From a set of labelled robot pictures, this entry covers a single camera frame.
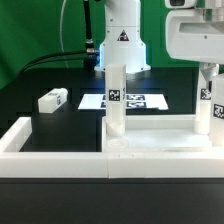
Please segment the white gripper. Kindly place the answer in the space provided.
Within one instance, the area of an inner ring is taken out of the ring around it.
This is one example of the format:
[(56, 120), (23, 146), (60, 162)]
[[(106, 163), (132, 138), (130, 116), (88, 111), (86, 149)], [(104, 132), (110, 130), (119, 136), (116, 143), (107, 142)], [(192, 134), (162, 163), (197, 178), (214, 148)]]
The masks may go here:
[(173, 59), (201, 63), (207, 82), (224, 64), (224, 0), (165, 0), (166, 49)]

